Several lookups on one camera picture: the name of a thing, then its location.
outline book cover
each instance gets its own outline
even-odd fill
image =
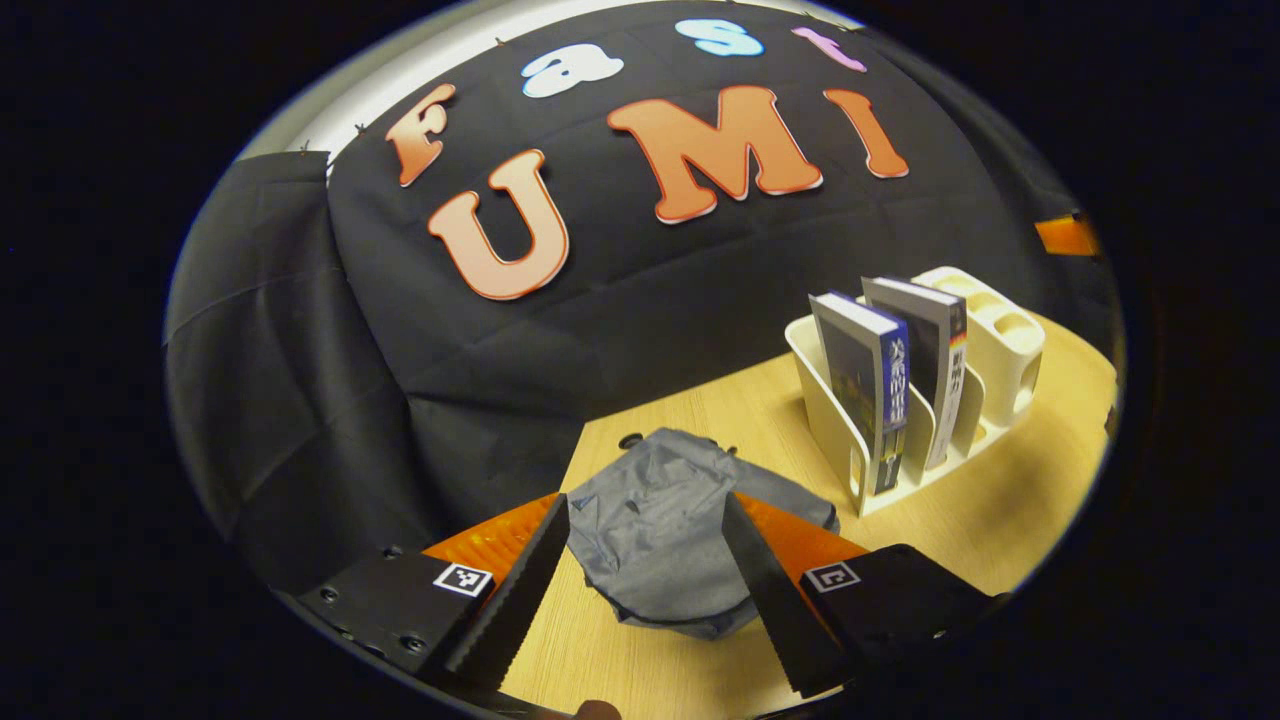
[[[908,325],[910,382],[931,404],[937,425],[925,468],[946,461],[964,391],[968,313],[964,297],[893,278],[863,278],[868,305]]]
[[[910,341],[906,324],[840,293],[809,296],[827,355],[831,391],[867,442],[863,483],[872,495],[897,486],[905,439]]]

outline blue letter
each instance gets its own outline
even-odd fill
[[[746,35],[742,26],[728,20],[681,20],[676,32],[698,40],[694,45],[712,55],[759,55],[764,53],[760,41]]]

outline orange gripper base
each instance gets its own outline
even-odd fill
[[[495,515],[479,525],[474,525],[452,538],[440,541],[422,551],[447,562],[457,562],[477,570],[493,573],[493,587],[500,587],[507,579],[516,559],[529,544],[529,538],[543,523],[547,511],[559,493],[550,493],[532,502],[526,502]]]
[[[800,578],[806,570],[867,555],[864,547],[808,520],[740,492],[733,495],[742,503],[742,509],[755,524],[755,529],[760,532],[760,537],[769,543],[773,556],[778,559],[778,564],[782,565],[797,589],[800,588]]]

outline letter m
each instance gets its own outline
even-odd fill
[[[746,199],[750,154],[760,168],[755,186],[762,192],[786,195],[822,184],[822,170],[805,160],[776,102],[767,88],[735,86],[719,94],[717,127],[667,100],[623,105],[609,113],[608,122],[640,143],[662,190],[658,219],[676,224],[716,209],[716,192],[699,186],[689,165],[733,200]]]

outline orange letter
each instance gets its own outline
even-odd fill
[[[547,158],[541,150],[525,150],[498,165],[489,187],[506,190],[534,237],[529,254],[520,260],[498,258],[476,219],[480,196],[463,192],[440,206],[426,229],[444,241],[462,279],[489,300],[516,300],[549,283],[568,258],[564,219],[543,184],[538,168]]]
[[[822,95],[838,105],[849,122],[854,123],[858,137],[863,138],[863,146],[867,147],[867,169],[873,176],[878,178],[906,176],[906,160],[893,150],[884,128],[879,127],[879,122],[872,114],[870,100],[847,90],[827,90]]]
[[[453,97],[452,85],[436,87],[387,131],[387,140],[396,146],[396,154],[401,159],[401,187],[408,187],[440,156],[444,143],[428,140],[426,133],[440,135],[444,131],[444,108],[436,102],[444,102],[449,97]]]
[[[763,192],[786,195],[822,184],[822,170],[804,159],[776,101],[763,87],[736,86],[721,91],[714,128],[666,100],[623,105],[608,122],[640,143],[662,190],[658,219],[676,224],[716,209],[716,192],[699,186],[689,165],[733,200],[746,199],[748,151],[760,165],[755,186]]]

